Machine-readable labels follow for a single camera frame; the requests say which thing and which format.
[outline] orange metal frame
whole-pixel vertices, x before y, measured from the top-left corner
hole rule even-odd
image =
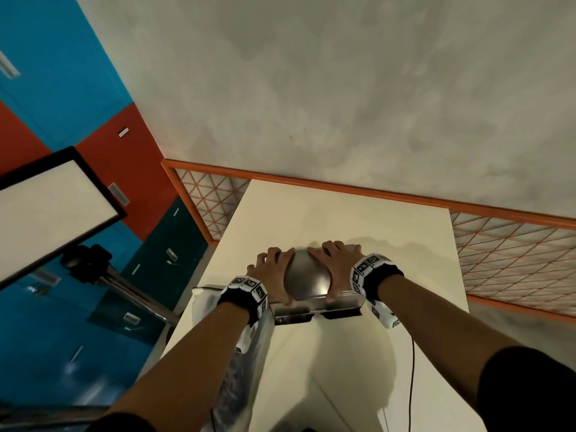
[[[190,200],[186,188],[184,188],[180,181],[175,169],[196,171],[200,173],[216,174],[219,176],[238,177],[240,179],[256,179],[268,182],[283,183],[287,185],[296,185],[299,187],[324,189],[326,191],[343,192],[345,194],[362,195],[367,197],[376,197],[379,199],[395,200],[397,202],[417,203],[426,206],[436,206],[450,209],[455,212],[463,212],[466,214],[479,215],[481,217],[500,218],[510,220],[518,223],[537,224],[542,226],[559,227],[562,229],[576,230],[576,219],[567,217],[554,217],[553,215],[536,214],[534,212],[517,211],[512,209],[504,209],[493,206],[486,206],[474,203],[455,202],[452,200],[435,199],[432,197],[422,197],[410,194],[402,194],[397,192],[389,192],[378,189],[352,187],[348,185],[339,185],[334,183],[320,182],[315,180],[305,180],[294,177],[285,177],[282,175],[256,173],[253,171],[239,170],[234,168],[226,168],[221,166],[206,165],[203,163],[183,162],[180,160],[163,159],[162,166],[166,170],[170,181],[176,188],[178,194],[182,197],[190,214],[198,224],[202,235],[210,245],[218,245],[218,241],[212,238],[204,221],[200,217],[196,207]],[[576,323],[576,318],[565,315],[555,314],[542,310],[532,309],[519,305],[511,305],[504,302],[480,298],[474,295],[467,295],[468,300],[473,303],[489,305],[508,311],[522,312],[525,314],[546,317],[549,319],[567,321]]]

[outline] black frame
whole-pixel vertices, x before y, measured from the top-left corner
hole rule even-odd
[[[119,220],[126,217],[126,211],[120,204],[118,200],[112,195],[110,190],[102,183],[102,181],[98,178],[94,170],[90,168],[88,163],[84,160],[84,158],[80,155],[80,153],[74,147],[67,147],[63,150],[57,151],[52,153],[51,155],[45,156],[41,159],[35,160],[27,165],[21,166],[16,170],[10,171],[2,176],[0,176],[0,191],[3,189],[9,188],[12,185],[16,185],[20,182],[23,182],[27,179],[30,179],[38,174],[42,174],[45,171],[51,170],[57,166],[63,165],[66,162],[75,161],[76,164],[80,167],[80,169],[88,176],[90,181],[94,184],[94,186],[100,191],[100,193],[104,196],[106,201],[111,204],[111,206],[116,211],[117,215],[112,217],[109,220],[106,220],[101,225],[94,227],[93,229],[85,232],[83,235],[73,239],[68,244],[63,245],[60,248],[57,248],[53,252],[45,255],[44,257],[40,258],[36,262],[28,265],[25,268],[22,268],[18,272],[14,273],[13,275],[7,277],[4,280],[0,280],[0,290],[6,288],[11,283],[17,281],[18,279],[23,278],[24,276],[30,274],[36,268],[41,267],[48,261],[53,260],[55,257],[59,256],[63,253],[63,251],[71,246],[71,245],[78,245],[81,242],[89,239],[90,237],[96,235],[99,232],[102,232],[107,227],[113,225],[114,223],[118,222]]]

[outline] forearm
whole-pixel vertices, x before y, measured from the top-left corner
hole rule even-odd
[[[220,304],[116,402],[158,431],[200,430],[210,412],[248,311]]]
[[[385,279],[378,296],[444,379],[473,408],[486,362],[502,348],[521,345],[402,276]]]

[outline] white screen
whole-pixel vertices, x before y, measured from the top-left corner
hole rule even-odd
[[[118,213],[74,161],[0,191],[0,281]]]

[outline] black sleeve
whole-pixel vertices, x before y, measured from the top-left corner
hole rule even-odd
[[[488,432],[568,430],[576,373],[533,348],[505,348],[482,370],[476,407]]]
[[[118,431],[134,431],[134,432],[156,432],[143,418],[134,414],[125,414],[123,412],[115,412],[114,414],[106,415],[100,420],[92,423],[86,432],[108,432],[110,430]]]

